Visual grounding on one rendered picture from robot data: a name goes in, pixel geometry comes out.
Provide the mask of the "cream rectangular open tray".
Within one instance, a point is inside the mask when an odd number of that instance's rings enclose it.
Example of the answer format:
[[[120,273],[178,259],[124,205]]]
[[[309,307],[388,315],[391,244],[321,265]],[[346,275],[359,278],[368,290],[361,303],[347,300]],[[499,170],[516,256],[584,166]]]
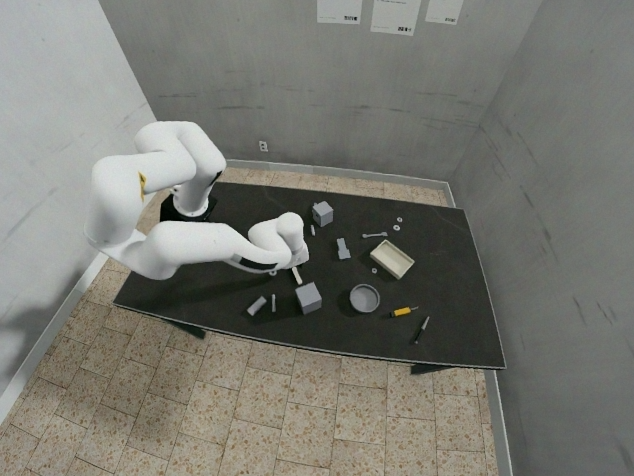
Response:
[[[398,280],[414,263],[411,258],[405,255],[386,239],[373,252],[371,252],[370,257]]]

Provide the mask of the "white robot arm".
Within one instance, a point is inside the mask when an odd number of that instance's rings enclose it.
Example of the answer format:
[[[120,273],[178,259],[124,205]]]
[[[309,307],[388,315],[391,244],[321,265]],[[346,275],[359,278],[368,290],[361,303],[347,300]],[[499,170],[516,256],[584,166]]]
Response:
[[[200,216],[226,162],[192,122],[148,124],[134,144],[139,154],[107,156],[92,168],[83,234],[103,254],[140,275],[163,280],[182,264],[211,261],[253,273],[275,271],[303,249],[303,221],[291,212],[252,226],[251,243],[222,223],[163,221],[145,236],[135,229],[143,195],[172,187],[176,210]]]

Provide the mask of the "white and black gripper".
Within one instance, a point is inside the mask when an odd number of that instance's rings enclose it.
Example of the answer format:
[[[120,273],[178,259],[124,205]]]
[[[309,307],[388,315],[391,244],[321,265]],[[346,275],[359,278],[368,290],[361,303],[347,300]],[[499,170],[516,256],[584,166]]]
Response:
[[[301,252],[299,252],[296,255],[291,255],[291,260],[286,266],[283,267],[283,269],[287,269],[287,271],[289,270],[291,273],[292,272],[291,267],[293,266],[298,265],[300,269],[302,268],[303,263],[306,262],[309,259],[309,256],[311,255],[311,252],[308,251],[307,245],[304,240],[303,240],[303,244],[304,245]]]

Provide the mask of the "grey round dish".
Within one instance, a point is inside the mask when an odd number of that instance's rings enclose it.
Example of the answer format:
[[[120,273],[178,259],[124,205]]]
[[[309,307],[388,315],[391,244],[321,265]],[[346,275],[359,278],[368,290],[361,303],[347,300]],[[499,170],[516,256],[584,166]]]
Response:
[[[374,311],[380,301],[378,292],[372,286],[366,284],[361,284],[353,288],[350,294],[350,300],[351,305],[353,305],[352,307],[357,312],[363,314]]]

